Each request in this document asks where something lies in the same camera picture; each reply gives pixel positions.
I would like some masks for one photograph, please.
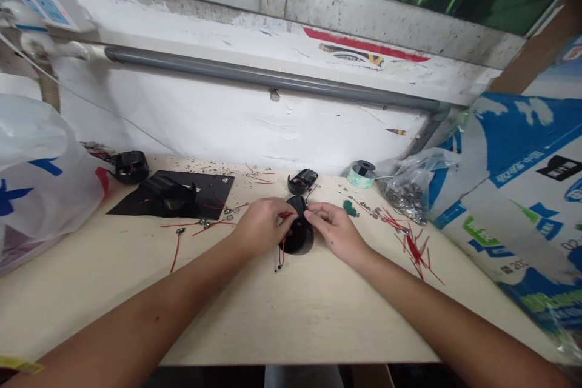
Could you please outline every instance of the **clear plastic bag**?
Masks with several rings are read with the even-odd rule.
[[[459,155],[448,150],[426,149],[403,161],[395,161],[396,172],[381,178],[378,183],[394,208],[418,225],[426,226],[432,172],[459,161]]]
[[[54,108],[0,94],[0,276],[78,229],[99,206],[107,164]]]

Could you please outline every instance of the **yellow tape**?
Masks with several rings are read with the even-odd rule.
[[[0,367],[28,374],[37,374],[44,368],[42,364],[31,363],[28,361],[23,361],[22,359],[19,358],[10,358],[9,356],[1,355],[0,355]]]

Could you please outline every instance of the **window frame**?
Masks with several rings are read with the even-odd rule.
[[[459,61],[504,69],[552,17],[518,36],[394,0],[204,0]]]

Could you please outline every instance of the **cardboard box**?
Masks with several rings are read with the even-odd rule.
[[[440,147],[432,222],[548,333],[582,330],[582,100],[486,93]]]

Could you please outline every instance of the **electrical outlet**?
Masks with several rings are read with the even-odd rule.
[[[88,11],[77,0],[22,0],[47,25],[72,30],[89,32],[95,29],[90,21]]]

